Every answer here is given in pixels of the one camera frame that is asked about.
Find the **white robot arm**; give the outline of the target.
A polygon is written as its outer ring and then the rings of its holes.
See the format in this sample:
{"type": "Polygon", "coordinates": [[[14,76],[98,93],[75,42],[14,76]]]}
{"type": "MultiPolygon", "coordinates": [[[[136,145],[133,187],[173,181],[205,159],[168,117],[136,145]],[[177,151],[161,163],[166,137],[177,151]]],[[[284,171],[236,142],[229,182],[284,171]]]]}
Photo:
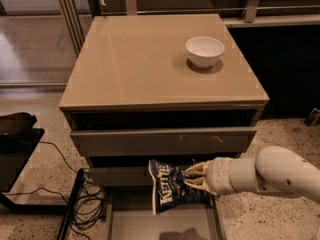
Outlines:
{"type": "Polygon", "coordinates": [[[255,157],[217,157],[197,163],[184,171],[184,183],[213,195],[251,192],[284,198],[302,196],[320,203],[320,170],[280,146],[267,146],[255,157]]]}

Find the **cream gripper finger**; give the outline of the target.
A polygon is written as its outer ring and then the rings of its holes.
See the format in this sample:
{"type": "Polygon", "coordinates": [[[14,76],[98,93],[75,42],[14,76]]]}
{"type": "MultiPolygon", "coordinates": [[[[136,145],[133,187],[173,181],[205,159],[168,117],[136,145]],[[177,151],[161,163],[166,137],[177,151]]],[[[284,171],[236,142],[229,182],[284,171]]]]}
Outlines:
{"type": "Polygon", "coordinates": [[[184,171],[186,177],[203,177],[207,174],[207,169],[210,162],[196,163],[184,171]]]}
{"type": "Polygon", "coordinates": [[[201,191],[206,191],[208,193],[211,192],[205,177],[185,178],[184,183],[191,188],[201,190],[201,191]]]}

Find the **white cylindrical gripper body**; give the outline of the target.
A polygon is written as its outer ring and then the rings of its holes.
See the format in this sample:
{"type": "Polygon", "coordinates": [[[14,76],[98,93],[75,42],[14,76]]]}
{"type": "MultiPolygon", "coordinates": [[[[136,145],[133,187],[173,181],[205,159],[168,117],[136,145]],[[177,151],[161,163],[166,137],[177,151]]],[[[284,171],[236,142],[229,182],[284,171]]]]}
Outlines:
{"type": "Polygon", "coordinates": [[[217,157],[209,163],[206,182],[212,194],[228,195],[235,192],[229,176],[229,164],[231,161],[231,158],[217,157]]]}

